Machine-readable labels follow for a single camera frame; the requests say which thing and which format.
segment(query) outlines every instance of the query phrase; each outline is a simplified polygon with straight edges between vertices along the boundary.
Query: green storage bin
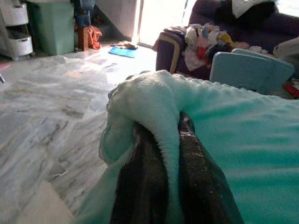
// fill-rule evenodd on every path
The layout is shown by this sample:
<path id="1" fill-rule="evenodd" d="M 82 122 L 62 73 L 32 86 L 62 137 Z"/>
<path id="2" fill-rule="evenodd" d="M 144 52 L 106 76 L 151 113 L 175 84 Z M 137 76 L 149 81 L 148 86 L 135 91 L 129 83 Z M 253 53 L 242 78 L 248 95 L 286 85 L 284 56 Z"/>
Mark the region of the green storage bin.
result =
<path id="1" fill-rule="evenodd" d="M 35 44 L 50 55 L 74 51 L 74 7 L 64 2 L 27 2 Z"/>

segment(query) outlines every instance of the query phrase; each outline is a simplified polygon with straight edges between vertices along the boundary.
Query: fleece blanket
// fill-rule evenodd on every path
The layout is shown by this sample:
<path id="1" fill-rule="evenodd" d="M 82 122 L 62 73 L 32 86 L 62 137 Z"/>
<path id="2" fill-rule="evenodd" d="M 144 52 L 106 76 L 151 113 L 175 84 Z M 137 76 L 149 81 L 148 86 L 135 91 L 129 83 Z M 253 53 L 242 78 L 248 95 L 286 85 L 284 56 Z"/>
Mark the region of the fleece blanket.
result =
<path id="1" fill-rule="evenodd" d="M 135 121 L 153 133 L 162 151 L 169 181 L 166 223 L 183 223 L 180 112 L 191 117 L 197 137 L 223 170 L 245 223 L 298 223 L 299 101 L 158 71 L 128 77 L 109 93 L 107 111 L 100 155 L 110 165 L 75 223 L 109 223 Z"/>

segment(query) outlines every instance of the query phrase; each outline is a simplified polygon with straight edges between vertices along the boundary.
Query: blue mat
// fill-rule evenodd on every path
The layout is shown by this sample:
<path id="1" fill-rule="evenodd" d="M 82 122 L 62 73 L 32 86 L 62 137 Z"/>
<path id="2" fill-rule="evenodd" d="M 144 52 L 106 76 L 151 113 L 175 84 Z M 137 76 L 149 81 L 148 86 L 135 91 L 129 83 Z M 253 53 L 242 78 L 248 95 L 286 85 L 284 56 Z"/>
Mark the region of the blue mat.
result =
<path id="1" fill-rule="evenodd" d="M 120 49 L 118 47 L 113 47 L 110 51 L 110 54 L 119 55 L 124 57 L 131 57 L 134 58 L 136 56 L 136 50 L 132 49 Z"/>

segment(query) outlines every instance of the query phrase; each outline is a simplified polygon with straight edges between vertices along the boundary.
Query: marble floor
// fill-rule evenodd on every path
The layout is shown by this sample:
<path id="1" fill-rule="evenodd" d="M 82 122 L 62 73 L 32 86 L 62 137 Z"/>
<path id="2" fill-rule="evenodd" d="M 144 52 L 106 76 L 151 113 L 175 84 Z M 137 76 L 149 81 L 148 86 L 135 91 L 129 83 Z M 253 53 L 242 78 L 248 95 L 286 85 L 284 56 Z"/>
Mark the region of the marble floor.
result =
<path id="1" fill-rule="evenodd" d="M 154 70 L 156 58 L 142 47 L 135 59 L 109 49 L 38 57 L 1 72 L 0 223 L 22 223 L 41 186 L 75 214 L 105 171 L 98 147 L 107 94 L 127 76 Z"/>

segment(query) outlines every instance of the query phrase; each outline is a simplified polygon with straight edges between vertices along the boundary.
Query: white wall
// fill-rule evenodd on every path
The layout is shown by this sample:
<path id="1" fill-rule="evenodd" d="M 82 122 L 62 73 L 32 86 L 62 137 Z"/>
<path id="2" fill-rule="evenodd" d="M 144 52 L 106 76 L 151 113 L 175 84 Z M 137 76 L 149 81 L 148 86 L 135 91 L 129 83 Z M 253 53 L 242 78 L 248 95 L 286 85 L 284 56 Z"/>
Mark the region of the white wall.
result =
<path id="1" fill-rule="evenodd" d="M 95 2 L 124 36 L 133 37 L 137 0 L 96 0 Z"/>

